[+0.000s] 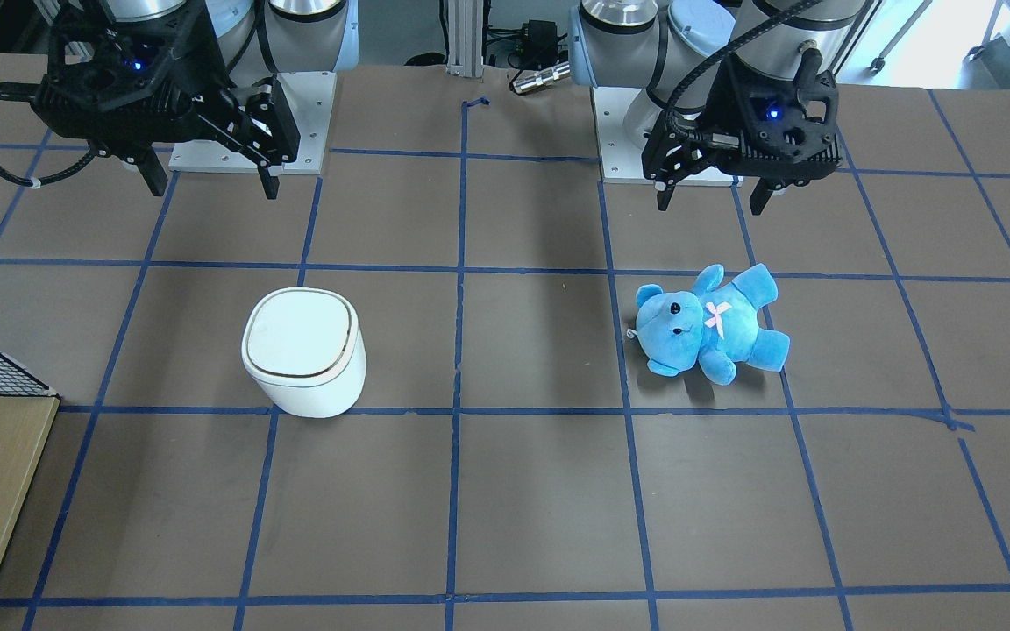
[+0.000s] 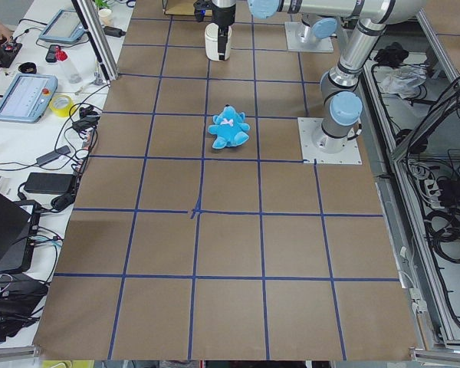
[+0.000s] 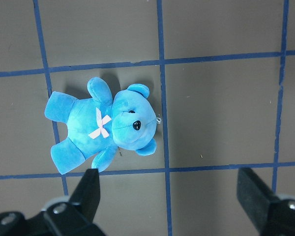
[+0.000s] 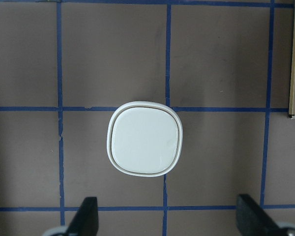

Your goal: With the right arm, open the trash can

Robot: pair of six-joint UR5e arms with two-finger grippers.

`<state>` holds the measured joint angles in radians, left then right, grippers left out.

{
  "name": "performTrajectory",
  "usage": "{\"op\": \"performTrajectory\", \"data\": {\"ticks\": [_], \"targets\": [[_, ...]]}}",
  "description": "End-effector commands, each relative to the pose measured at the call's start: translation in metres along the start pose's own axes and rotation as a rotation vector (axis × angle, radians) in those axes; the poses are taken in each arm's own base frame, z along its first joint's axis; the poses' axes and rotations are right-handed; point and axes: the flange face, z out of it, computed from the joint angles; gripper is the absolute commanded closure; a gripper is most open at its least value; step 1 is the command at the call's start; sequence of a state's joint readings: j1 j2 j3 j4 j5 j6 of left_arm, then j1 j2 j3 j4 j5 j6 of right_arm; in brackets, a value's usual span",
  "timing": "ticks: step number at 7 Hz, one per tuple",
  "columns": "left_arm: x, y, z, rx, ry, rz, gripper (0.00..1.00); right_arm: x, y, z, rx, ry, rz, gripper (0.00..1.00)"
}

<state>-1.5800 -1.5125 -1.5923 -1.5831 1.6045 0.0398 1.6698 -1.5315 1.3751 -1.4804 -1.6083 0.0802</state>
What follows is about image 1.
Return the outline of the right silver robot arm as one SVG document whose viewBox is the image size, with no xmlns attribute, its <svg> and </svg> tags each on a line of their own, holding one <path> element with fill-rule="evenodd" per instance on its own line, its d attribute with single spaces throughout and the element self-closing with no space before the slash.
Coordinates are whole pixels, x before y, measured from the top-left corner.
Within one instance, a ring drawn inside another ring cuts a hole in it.
<svg viewBox="0 0 1010 631">
<path fill-rule="evenodd" d="M 137 169 L 157 196 L 168 184 L 157 144 L 212 141 L 276 199 L 303 141 L 285 76 L 359 63 L 354 1 L 67 1 L 50 33 L 33 112 Z"/>
</svg>

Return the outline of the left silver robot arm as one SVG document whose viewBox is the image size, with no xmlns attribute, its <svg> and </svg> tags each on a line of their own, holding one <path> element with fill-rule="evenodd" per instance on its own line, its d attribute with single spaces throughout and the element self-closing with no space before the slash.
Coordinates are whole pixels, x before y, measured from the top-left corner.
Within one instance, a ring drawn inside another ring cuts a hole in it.
<svg viewBox="0 0 1010 631">
<path fill-rule="evenodd" d="M 714 168 L 771 196 L 841 166 L 833 61 L 862 1 L 581 1 L 569 27 L 574 82 L 641 89 L 649 113 L 642 176 L 660 210 L 679 183 Z"/>
</svg>

